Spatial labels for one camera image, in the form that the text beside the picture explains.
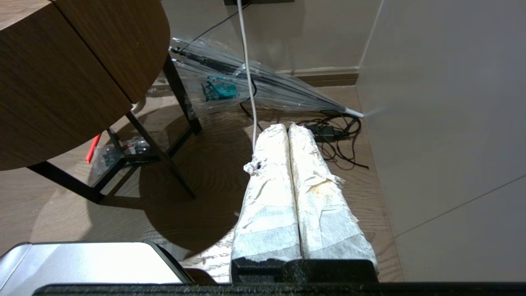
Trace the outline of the right gripper white taped left finger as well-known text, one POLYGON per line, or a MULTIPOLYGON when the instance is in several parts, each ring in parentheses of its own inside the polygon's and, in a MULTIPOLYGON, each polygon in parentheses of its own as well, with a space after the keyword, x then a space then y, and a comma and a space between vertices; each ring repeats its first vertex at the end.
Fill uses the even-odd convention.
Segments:
POLYGON ((231 259, 301 259, 289 140, 283 124, 259 134, 252 160, 243 169, 250 180, 234 228, 231 259))

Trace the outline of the right gripper white taped right finger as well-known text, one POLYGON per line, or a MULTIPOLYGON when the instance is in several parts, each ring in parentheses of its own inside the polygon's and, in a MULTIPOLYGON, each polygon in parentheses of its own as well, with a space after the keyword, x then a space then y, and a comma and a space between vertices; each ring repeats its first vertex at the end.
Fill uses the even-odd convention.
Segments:
POLYGON ((377 267, 375 251, 344 199, 344 180, 331 173, 313 134, 292 123, 288 139, 303 257, 368 260, 377 267))

